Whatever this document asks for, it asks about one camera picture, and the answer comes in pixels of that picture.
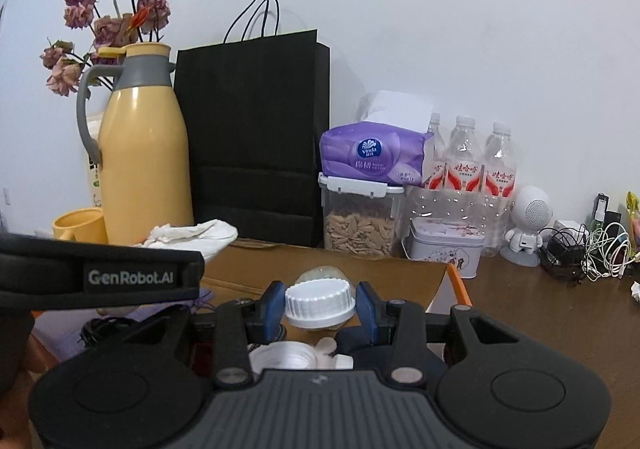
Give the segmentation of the person's left hand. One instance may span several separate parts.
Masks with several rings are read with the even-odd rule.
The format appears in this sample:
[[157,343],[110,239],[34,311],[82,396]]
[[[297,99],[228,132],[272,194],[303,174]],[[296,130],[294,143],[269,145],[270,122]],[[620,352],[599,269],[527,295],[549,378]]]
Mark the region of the person's left hand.
[[47,370],[32,337],[35,319],[27,310],[1,310],[1,447],[29,448],[28,397],[32,373]]

